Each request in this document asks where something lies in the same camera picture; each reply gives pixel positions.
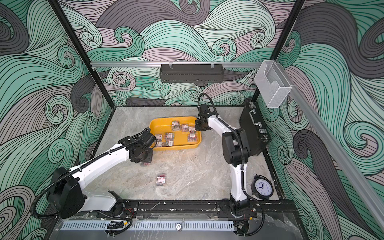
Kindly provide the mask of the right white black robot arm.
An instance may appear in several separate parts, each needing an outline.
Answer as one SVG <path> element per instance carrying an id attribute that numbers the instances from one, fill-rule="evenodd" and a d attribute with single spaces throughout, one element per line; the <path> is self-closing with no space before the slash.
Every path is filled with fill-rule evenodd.
<path id="1" fill-rule="evenodd" d="M 251 201 L 258 206 L 260 201 L 252 197 L 246 190 L 246 169 L 248 164 L 249 144 L 245 130 L 234 129 L 225 122 L 217 112 L 217 108 L 206 93 L 198 96 L 198 117 L 195 120 L 196 131 L 215 130 L 222 137 L 223 156 L 231 170 L 230 208 L 232 214 L 239 218 L 251 209 Z"/>

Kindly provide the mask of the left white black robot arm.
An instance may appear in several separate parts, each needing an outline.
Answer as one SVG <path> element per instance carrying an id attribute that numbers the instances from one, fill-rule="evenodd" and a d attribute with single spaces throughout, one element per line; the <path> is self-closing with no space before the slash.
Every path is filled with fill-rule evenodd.
<path id="1" fill-rule="evenodd" d="M 157 138 L 150 128 L 127 136 L 111 149 L 89 161 L 54 171 L 51 183 L 38 193 L 32 202 L 30 214 L 36 219 L 59 217 L 68 219 L 81 212 L 95 212 L 110 219 L 120 220 L 125 207 L 124 200 L 114 191 L 107 194 L 86 193 L 92 181 L 114 166 L 127 160 L 144 163 L 151 160 Z"/>

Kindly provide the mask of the yellow plastic storage tray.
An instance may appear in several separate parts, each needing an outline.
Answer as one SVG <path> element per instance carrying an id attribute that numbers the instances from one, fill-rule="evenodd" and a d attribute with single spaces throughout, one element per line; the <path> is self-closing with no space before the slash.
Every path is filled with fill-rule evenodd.
<path id="1" fill-rule="evenodd" d="M 197 143 L 189 143 L 187 140 L 189 132 L 182 132 L 181 131 L 181 124 L 189 124 L 189 127 L 195 127 L 195 120 L 196 117 L 187 116 L 187 117 L 169 117 L 169 118 L 157 118 L 151 121 L 150 123 L 150 129 L 151 133 L 153 135 L 155 134 L 163 134 L 163 147 L 157 148 L 156 145 L 154 146 L 155 151 L 175 151 L 175 150 L 185 150 L 185 149 L 195 149 L 197 148 L 201 141 L 202 141 L 202 135 L 199 131 L 196 131 L 196 134 L 199 137 L 199 140 Z M 179 131 L 172 131 L 172 121 L 179 121 L 180 122 L 180 130 Z M 173 132 L 175 133 L 174 138 L 174 145 L 172 147 L 166 146 L 166 137 L 165 133 Z"/>

